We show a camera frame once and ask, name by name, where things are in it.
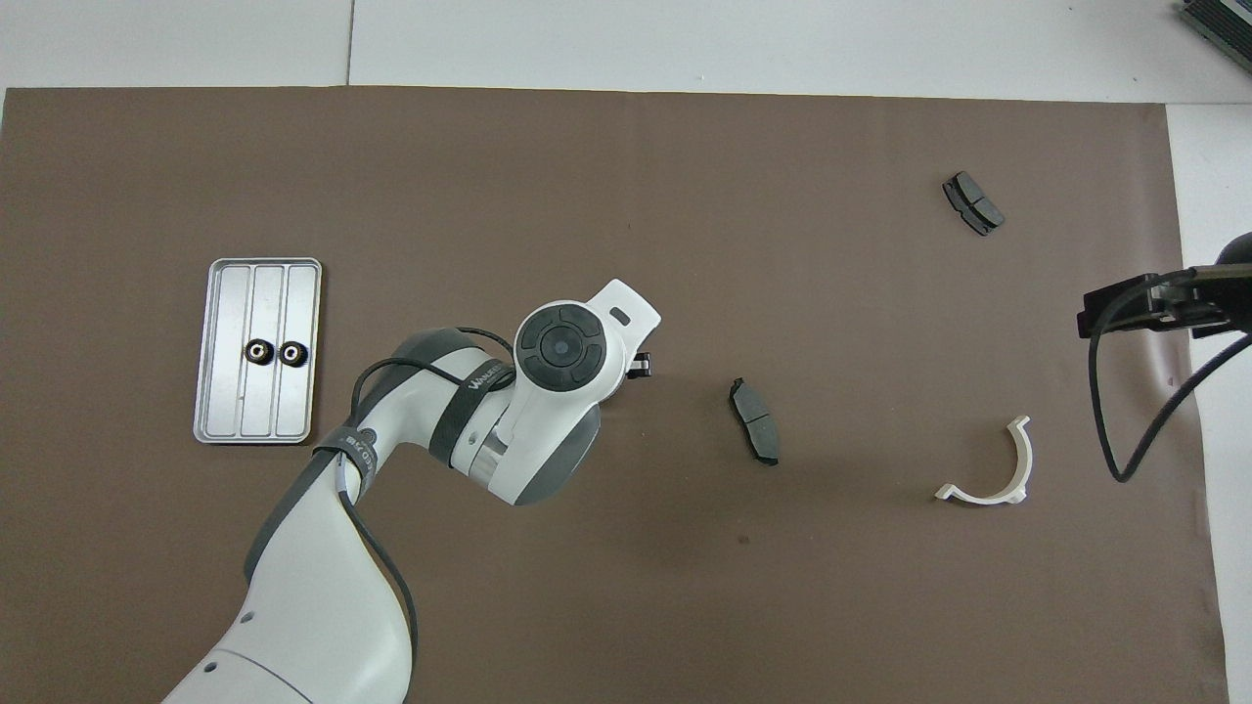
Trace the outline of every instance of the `metal device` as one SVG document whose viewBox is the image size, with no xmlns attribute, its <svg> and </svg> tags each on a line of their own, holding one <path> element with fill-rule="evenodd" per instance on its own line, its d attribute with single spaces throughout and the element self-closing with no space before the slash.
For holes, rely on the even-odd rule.
<svg viewBox="0 0 1252 704">
<path fill-rule="evenodd" d="M 1178 16 L 1252 71 L 1252 0 L 1183 0 Z"/>
<path fill-rule="evenodd" d="M 303 442 L 310 430 L 322 264 L 304 257 L 209 267 L 192 431 L 200 442 Z"/>
<path fill-rule="evenodd" d="M 1197 338 L 1234 331 L 1244 334 L 1178 387 L 1148 425 L 1126 466 L 1119 467 L 1108 441 L 1101 405 L 1097 366 L 1101 336 L 1129 329 L 1188 328 L 1192 337 Z M 1114 480 L 1126 482 L 1134 476 L 1152 441 L 1183 400 L 1222 365 L 1252 346 L 1252 232 L 1234 238 L 1222 248 L 1217 263 L 1211 267 L 1141 274 L 1087 293 L 1083 296 L 1083 311 L 1078 313 L 1078 336 L 1090 338 L 1087 347 L 1087 377 L 1104 463 Z"/>
<path fill-rule="evenodd" d="M 393 565 L 354 504 L 402 442 L 426 447 L 506 504 L 552 496 L 591 447 L 598 403 L 660 322 L 615 279 L 585 303 L 556 301 L 527 316 L 516 368 L 462 332 L 483 332 L 473 328 L 421 332 L 371 366 L 348 420 L 318 443 L 253 542 L 234 624 L 165 701 L 403 700 L 416 655 L 412 601 L 393 571 L 409 608 L 406 631 L 363 540 Z M 362 396 L 372 372 L 377 382 Z"/>
</svg>

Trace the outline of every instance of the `black strap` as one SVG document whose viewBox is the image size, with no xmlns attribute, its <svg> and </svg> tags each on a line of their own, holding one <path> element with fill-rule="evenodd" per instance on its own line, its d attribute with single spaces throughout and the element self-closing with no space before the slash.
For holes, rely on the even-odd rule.
<svg viewBox="0 0 1252 704">
<path fill-rule="evenodd" d="M 378 451 L 374 450 L 373 438 L 368 435 L 353 427 L 339 426 L 332 430 L 313 448 L 314 452 L 318 450 L 336 450 L 352 460 L 352 463 L 357 466 L 357 471 L 361 472 L 358 499 L 374 482 L 374 475 L 378 474 Z"/>
<path fill-rule="evenodd" d="M 470 423 L 470 417 L 478 410 L 501 376 L 511 368 L 500 360 L 487 360 L 457 387 L 431 433 L 429 451 L 436 460 L 452 466 L 452 451 L 461 438 L 461 432 Z"/>
</svg>

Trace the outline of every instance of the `circular control button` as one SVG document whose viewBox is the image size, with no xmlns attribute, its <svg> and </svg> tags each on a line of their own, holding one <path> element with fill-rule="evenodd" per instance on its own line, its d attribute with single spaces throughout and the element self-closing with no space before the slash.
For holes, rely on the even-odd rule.
<svg viewBox="0 0 1252 704">
<path fill-rule="evenodd" d="M 540 353 L 555 367 L 568 367 L 582 356 L 582 334 L 570 326 L 555 326 L 543 333 Z"/>
</svg>

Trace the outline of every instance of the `black cable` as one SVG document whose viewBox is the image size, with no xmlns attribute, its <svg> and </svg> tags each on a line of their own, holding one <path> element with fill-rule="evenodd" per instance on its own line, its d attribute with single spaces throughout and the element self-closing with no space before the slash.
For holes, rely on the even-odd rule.
<svg viewBox="0 0 1252 704">
<path fill-rule="evenodd" d="M 510 344 L 507 339 L 500 337 L 498 334 L 491 332 L 490 329 L 482 329 L 477 327 L 458 327 L 457 329 L 466 334 L 477 334 L 481 337 L 486 337 L 487 339 L 493 339 L 496 344 L 500 344 L 501 347 L 508 351 L 510 360 L 513 358 L 513 346 Z"/>
<path fill-rule="evenodd" d="M 1191 375 L 1191 378 L 1184 381 L 1183 385 L 1178 387 L 1178 391 L 1176 391 L 1174 395 L 1169 397 L 1169 401 L 1166 401 L 1166 405 L 1161 407 L 1161 411 L 1157 412 L 1157 417 L 1152 418 L 1152 423 L 1148 425 L 1148 430 L 1139 440 L 1139 445 L 1136 446 L 1134 453 L 1131 455 L 1131 461 L 1126 463 L 1126 470 L 1122 471 L 1122 476 L 1126 479 L 1119 481 L 1131 479 L 1134 471 L 1139 468 L 1139 462 L 1142 462 L 1143 456 L 1148 453 L 1148 447 L 1152 446 L 1152 441 L 1157 438 L 1157 433 L 1161 432 L 1162 427 L 1164 427 L 1166 421 L 1169 420 L 1169 416 L 1173 415 L 1174 410 L 1178 408 L 1187 396 L 1189 396 L 1191 392 L 1201 385 L 1201 382 L 1208 378 L 1209 375 L 1221 368 L 1222 365 L 1229 362 L 1232 357 L 1247 349 L 1249 344 L 1252 344 L 1252 334 L 1244 334 L 1243 337 L 1236 339 L 1233 344 L 1222 349 L 1208 362 L 1204 362 L 1203 367 L 1197 370 L 1196 373 Z"/>
<path fill-rule="evenodd" d="M 1149 279 L 1146 279 L 1142 283 L 1122 292 L 1117 298 L 1114 298 L 1104 308 L 1104 311 L 1101 312 L 1099 317 L 1096 319 L 1096 323 L 1092 326 L 1090 346 L 1087 349 L 1087 381 L 1090 385 L 1090 392 L 1092 392 L 1092 412 L 1096 416 L 1096 432 L 1099 435 L 1099 445 L 1101 445 L 1101 451 L 1104 453 L 1104 463 L 1108 466 L 1108 471 L 1111 475 L 1113 475 L 1113 479 L 1119 482 L 1124 484 L 1126 481 L 1129 481 L 1132 476 L 1134 476 L 1134 472 L 1139 468 L 1139 463 L 1143 461 L 1143 457 L 1147 455 L 1148 448 L 1152 446 L 1152 442 L 1161 432 L 1161 428 L 1164 427 L 1166 421 L 1169 420 L 1169 416 L 1173 415 L 1173 412 L 1178 408 L 1178 406 L 1183 402 L 1183 400 L 1186 400 L 1187 396 L 1189 396 L 1191 392 L 1194 391 L 1194 388 L 1199 386 L 1201 382 L 1208 378 L 1209 375 L 1212 375 L 1222 365 L 1224 365 L 1232 357 L 1234 357 L 1236 355 L 1246 349 L 1249 344 L 1252 344 L 1252 336 L 1244 336 L 1243 338 L 1238 339 L 1237 342 L 1223 349 L 1219 355 L 1209 360 L 1203 367 L 1201 367 L 1196 373 L 1193 373 L 1191 378 L 1183 382 L 1183 385 L 1178 387 L 1178 391 L 1176 391 L 1173 396 L 1169 397 L 1169 401 L 1167 401 L 1166 405 L 1161 407 L 1161 411 L 1157 412 L 1157 416 L 1152 420 L 1152 423 L 1148 425 L 1148 430 L 1144 431 L 1143 437 L 1139 438 L 1139 443 L 1136 446 L 1134 452 L 1131 455 L 1131 461 L 1127 462 L 1126 468 L 1122 470 L 1118 468 L 1117 457 L 1113 455 L 1113 447 L 1108 440 L 1108 428 L 1104 425 L 1104 411 L 1101 407 L 1099 377 L 1097 373 L 1099 338 L 1108 328 L 1109 322 L 1113 319 L 1113 317 L 1116 317 L 1122 311 L 1122 308 L 1126 308 L 1126 306 L 1137 296 L 1157 286 L 1174 286 L 1178 283 L 1184 283 L 1187 281 L 1191 281 L 1194 277 L 1196 277 L 1194 269 L 1179 269 L 1177 272 L 1158 274 Z"/>
<path fill-rule="evenodd" d="M 383 367 L 417 367 L 418 370 L 424 370 L 441 376 L 457 386 L 464 383 L 464 380 L 457 378 L 439 367 L 427 362 L 409 360 L 408 357 L 387 357 L 386 360 L 379 360 L 366 367 L 366 371 L 361 372 L 361 376 L 357 377 L 357 383 L 352 385 L 352 405 L 348 406 L 348 421 L 344 425 L 352 426 L 361 421 L 361 418 L 357 417 L 357 413 L 361 410 L 361 390 L 366 385 L 366 380 Z"/>
<path fill-rule="evenodd" d="M 401 595 L 404 598 L 404 614 L 408 618 L 408 644 L 413 655 L 412 671 L 416 673 L 417 671 L 417 606 L 413 604 L 413 593 L 408 590 L 408 584 L 404 581 L 404 576 L 399 574 L 399 567 L 397 567 L 396 562 L 392 561 L 391 555 L 388 555 L 387 551 L 383 550 L 382 544 L 378 542 L 378 539 L 374 537 L 374 534 L 369 532 L 369 529 L 366 527 L 366 522 L 361 519 L 361 514 L 357 512 L 357 507 L 352 505 L 351 500 L 348 500 L 347 491 L 339 492 L 339 504 L 343 505 L 343 512 L 348 514 L 348 520 L 351 520 L 352 525 L 356 526 L 357 535 L 361 536 L 361 540 L 363 540 L 366 545 L 368 545 L 369 549 L 374 551 L 374 555 L 378 556 L 378 560 L 383 564 L 383 566 L 387 567 L 387 571 L 391 572 L 392 581 L 396 582 L 396 586 L 399 589 Z"/>
</svg>

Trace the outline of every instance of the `metal tray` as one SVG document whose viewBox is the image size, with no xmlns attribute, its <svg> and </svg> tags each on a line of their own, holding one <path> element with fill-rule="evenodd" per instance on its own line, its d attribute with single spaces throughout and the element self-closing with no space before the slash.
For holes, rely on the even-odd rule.
<svg viewBox="0 0 1252 704">
<path fill-rule="evenodd" d="M 218 259 L 209 267 L 193 432 L 200 442 L 297 443 L 308 437 L 317 366 L 322 264 L 310 258 Z M 273 344 L 249 362 L 250 339 Z M 300 366 L 279 361 L 284 342 L 308 348 Z"/>
</svg>

